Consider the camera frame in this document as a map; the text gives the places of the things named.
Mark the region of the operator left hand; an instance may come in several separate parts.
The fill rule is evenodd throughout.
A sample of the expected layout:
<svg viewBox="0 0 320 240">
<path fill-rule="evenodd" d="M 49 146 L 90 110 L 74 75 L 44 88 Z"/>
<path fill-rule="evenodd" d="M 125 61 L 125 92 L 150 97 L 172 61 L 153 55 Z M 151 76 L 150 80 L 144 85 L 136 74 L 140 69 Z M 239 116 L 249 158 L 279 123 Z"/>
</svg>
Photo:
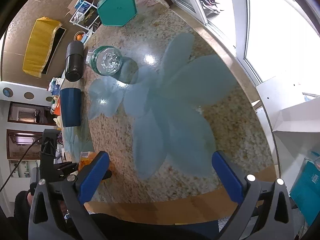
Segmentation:
<svg viewBox="0 0 320 240">
<path fill-rule="evenodd" d="M 35 188 L 30 188 L 27 194 L 27 201 L 29 206 L 32 205 L 33 198 L 34 198 Z"/>
</svg>

